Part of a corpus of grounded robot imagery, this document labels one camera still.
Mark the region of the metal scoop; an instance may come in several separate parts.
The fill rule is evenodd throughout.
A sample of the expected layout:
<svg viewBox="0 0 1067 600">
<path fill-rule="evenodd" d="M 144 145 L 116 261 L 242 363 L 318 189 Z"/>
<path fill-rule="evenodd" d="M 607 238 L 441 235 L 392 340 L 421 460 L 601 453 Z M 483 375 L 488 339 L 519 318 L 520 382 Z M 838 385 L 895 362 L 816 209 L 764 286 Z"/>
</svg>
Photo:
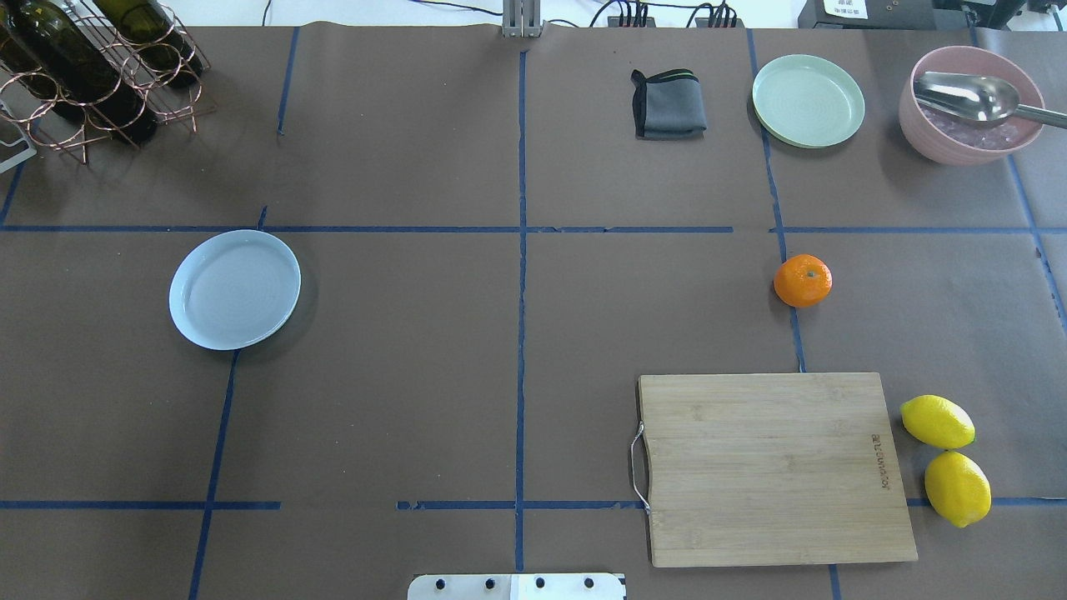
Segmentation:
<svg viewBox="0 0 1067 600">
<path fill-rule="evenodd" d="M 1051 127 L 1066 127 L 1066 114 L 1020 102 L 1017 88 L 1002 78 L 923 72 L 912 83 L 912 92 L 917 102 L 957 119 L 984 124 L 1026 119 Z"/>
</svg>

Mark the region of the dark wine bottle right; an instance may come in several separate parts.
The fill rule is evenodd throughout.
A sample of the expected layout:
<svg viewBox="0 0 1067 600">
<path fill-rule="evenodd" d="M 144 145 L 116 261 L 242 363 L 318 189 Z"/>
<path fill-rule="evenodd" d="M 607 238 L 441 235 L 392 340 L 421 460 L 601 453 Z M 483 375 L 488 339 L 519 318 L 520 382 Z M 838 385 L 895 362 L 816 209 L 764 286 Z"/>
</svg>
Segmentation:
<svg viewBox="0 0 1067 600">
<path fill-rule="evenodd" d="M 198 83 L 203 73 L 201 58 L 163 5 L 157 1 L 95 1 L 94 4 L 164 85 L 184 90 Z"/>
</svg>

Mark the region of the orange fruit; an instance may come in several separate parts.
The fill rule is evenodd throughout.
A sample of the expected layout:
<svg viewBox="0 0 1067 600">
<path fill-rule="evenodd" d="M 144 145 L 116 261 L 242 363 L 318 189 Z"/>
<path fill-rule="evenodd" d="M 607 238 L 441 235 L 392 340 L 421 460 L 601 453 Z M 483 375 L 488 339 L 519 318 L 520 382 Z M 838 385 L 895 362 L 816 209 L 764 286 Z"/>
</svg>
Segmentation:
<svg viewBox="0 0 1067 600">
<path fill-rule="evenodd" d="M 812 307 L 827 299 L 834 277 L 826 262 L 815 255 L 798 254 L 781 263 L 771 285 L 790 307 Z"/>
</svg>

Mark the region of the pink bowl with ice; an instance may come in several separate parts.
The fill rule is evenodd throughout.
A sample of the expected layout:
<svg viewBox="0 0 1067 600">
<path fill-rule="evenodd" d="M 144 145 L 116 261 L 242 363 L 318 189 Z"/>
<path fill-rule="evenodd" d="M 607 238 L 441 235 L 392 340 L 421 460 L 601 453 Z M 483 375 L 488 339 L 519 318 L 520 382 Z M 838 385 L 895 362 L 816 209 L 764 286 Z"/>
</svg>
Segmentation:
<svg viewBox="0 0 1067 600">
<path fill-rule="evenodd" d="M 1044 125 L 1025 119 L 1006 119 L 1002 124 L 990 127 L 960 122 L 936 110 L 919 105 L 912 83 L 926 72 L 975 73 L 975 75 L 1002 78 L 1017 88 L 1021 102 L 1044 108 L 1044 93 L 1034 79 L 1008 58 L 992 51 L 971 46 L 947 46 L 929 51 L 919 58 L 910 74 L 904 80 L 899 94 L 899 128 L 904 139 L 912 148 L 926 158 L 946 165 L 980 165 L 991 163 L 1010 153 L 1028 147 L 1044 130 Z M 972 132 L 999 137 L 996 147 L 987 142 L 968 144 L 947 133 L 947 125 L 940 126 L 936 119 L 950 121 L 955 126 L 971 129 Z"/>
</svg>

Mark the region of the yellow lemon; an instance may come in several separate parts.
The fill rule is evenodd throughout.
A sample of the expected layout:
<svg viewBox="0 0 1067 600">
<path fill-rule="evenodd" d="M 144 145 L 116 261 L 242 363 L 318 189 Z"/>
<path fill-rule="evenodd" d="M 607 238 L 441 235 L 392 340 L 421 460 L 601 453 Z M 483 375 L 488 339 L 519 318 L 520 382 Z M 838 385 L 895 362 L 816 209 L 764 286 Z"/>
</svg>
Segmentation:
<svg viewBox="0 0 1067 600">
<path fill-rule="evenodd" d="M 970 414 L 945 397 L 919 395 L 899 405 L 899 416 L 908 433 L 935 448 L 968 447 L 977 437 Z"/>
<path fill-rule="evenodd" d="M 992 508 L 990 481 L 980 464 L 960 452 L 942 452 L 930 461 L 924 490 L 934 511 L 957 528 L 980 522 Z"/>
</svg>

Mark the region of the wooden cutting board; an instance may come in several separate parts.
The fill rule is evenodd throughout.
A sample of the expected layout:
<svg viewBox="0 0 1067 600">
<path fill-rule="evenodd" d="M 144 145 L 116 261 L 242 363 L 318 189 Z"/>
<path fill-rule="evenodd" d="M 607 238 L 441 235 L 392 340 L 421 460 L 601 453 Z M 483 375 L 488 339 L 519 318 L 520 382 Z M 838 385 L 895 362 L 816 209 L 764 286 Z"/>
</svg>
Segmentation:
<svg viewBox="0 0 1067 600">
<path fill-rule="evenodd" d="M 655 567 L 917 559 L 878 373 L 660 373 L 637 391 Z"/>
</svg>

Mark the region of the white metal base plate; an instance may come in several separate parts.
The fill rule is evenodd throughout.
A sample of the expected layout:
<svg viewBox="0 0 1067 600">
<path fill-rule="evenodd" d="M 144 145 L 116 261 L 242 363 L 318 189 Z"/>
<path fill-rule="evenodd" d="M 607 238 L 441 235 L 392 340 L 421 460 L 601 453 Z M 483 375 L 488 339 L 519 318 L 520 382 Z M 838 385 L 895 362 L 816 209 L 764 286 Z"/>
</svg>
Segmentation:
<svg viewBox="0 0 1067 600">
<path fill-rule="evenodd" d="M 625 577 L 610 572 L 424 574 L 408 599 L 626 599 Z"/>
</svg>

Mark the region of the dark wine bottle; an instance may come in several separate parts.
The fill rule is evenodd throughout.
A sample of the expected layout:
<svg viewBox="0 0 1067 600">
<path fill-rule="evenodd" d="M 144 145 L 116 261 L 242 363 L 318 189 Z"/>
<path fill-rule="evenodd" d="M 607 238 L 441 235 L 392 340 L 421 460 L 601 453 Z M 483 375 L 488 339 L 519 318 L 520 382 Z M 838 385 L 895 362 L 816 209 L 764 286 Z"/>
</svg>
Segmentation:
<svg viewBox="0 0 1067 600">
<path fill-rule="evenodd" d="M 49 1 L 3 1 L 3 6 L 7 31 L 67 99 L 83 106 L 92 125 L 126 144 L 141 145 L 155 136 L 158 121 L 140 92 L 61 7 Z"/>
<path fill-rule="evenodd" d="M 95 1 L 94 4 L 164 85 L 184 90 L 198 83 L 203 73 L 201 58 L 163 5 L 157 1 Z"/>
</svg>

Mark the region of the light green plate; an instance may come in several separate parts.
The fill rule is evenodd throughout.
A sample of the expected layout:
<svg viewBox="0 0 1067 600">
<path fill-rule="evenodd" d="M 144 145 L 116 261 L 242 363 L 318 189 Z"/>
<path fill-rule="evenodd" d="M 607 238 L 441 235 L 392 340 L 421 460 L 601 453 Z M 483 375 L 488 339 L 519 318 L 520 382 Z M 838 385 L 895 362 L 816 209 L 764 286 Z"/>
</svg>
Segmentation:
<svg viewBox="0 0 1067 600">
<path fill-rule="evenodd" d="M 790 54 L 763 65 L 752 83 L 757 119 L 793 147 L 834 147 L 864 124 L 866 102 L 848 72 L 826 58 Z"/>
</svg>

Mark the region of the upper yellow lemon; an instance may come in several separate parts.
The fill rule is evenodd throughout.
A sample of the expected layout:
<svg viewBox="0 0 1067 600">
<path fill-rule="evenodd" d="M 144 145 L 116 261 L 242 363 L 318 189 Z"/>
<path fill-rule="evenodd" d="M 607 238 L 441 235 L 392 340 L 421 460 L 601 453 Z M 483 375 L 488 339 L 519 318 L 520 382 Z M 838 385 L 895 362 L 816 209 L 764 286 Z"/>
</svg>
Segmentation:
<svg viewBox="0 0 1067 600">
<path fill-rule="evenodd" d="M 899 416 L 908 433 L 935 448 L 968 447 L 977 437 L 970 414 L 945 397 L 919 395 L 899 405 Z"/>
</svg>

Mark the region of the folded grey cloth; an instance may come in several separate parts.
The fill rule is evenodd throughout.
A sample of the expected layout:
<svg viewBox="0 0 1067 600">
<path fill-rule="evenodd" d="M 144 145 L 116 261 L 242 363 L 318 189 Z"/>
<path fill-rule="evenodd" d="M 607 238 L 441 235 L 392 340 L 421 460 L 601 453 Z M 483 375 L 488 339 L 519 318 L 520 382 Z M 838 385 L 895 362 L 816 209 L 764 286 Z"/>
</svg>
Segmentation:
<svg viewBox="0 0 1067 600">
<path fill-rule="evenodd" d="M 704 95 L 696 75 L 679 68 L 647 76 L 634 69 L 635 135 L 648 140 L 690 139 L 708 130 Z"/>
</svg>

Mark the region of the aluminium frame post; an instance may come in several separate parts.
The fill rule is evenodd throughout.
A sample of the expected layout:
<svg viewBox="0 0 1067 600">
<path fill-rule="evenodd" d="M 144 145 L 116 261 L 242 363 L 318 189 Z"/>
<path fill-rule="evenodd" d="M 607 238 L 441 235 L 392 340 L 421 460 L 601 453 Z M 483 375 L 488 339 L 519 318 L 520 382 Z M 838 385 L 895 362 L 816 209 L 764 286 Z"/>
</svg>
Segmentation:
<svg viewBox="0 0 1067 600">
<path fill-rule="evenodd" d="M 540 38 L 544 33 L 540 0 L 504 0 L 501 34 L 504 38 Z"/>
</svg>

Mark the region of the lower yellow lemon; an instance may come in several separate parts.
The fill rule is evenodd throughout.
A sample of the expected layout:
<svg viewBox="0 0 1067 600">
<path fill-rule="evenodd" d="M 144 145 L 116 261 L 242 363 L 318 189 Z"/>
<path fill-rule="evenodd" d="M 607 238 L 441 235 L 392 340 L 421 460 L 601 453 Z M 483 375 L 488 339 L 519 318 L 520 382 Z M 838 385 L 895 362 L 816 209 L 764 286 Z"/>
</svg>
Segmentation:
<svg viewBox="0 0 1067 600">
<path fill-rule="evenodd" d="M 930 461 L 924 490 L 934 511 L 957 528 L 980 522 L 992 508 L 990 481 L 980 464 L 960 452 L 942 452 Z"/>
</svg>

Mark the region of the dark wine bottle left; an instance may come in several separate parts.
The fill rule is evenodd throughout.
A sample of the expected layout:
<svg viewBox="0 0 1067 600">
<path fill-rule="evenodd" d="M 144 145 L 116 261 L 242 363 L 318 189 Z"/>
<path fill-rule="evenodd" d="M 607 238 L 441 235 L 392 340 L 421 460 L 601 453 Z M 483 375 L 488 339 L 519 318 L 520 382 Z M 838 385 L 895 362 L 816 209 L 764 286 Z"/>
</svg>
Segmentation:
<svg viewBox="0 0 1067 600">
<path fill-rule="evenodd" d="M 67 99 L 83 106 L 92 125 L 126 144 L 141 145 L 155 136 L 158 121 L 140 92 L 61 7 L 49 1 L 3 1 L 3 6 L 7 31 Z"/>
</svg>

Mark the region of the light blue plate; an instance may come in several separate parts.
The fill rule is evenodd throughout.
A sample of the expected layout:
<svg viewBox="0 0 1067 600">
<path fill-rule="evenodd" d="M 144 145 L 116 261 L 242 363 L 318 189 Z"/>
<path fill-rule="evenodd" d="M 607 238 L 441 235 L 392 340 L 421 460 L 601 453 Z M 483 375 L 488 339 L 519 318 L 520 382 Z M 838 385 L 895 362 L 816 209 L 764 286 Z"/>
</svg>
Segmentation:
<svg viewBox="0 0 1067 600">
<path fill-rule="evenodd" d="M 288 322 L 301 286 L 301 267 L 289 246 L 258 228 L 235 228 L 207 239 L 179 263 L 168 307 L 184 338 L 210 350 L 237 350 Z"/>
</svg>

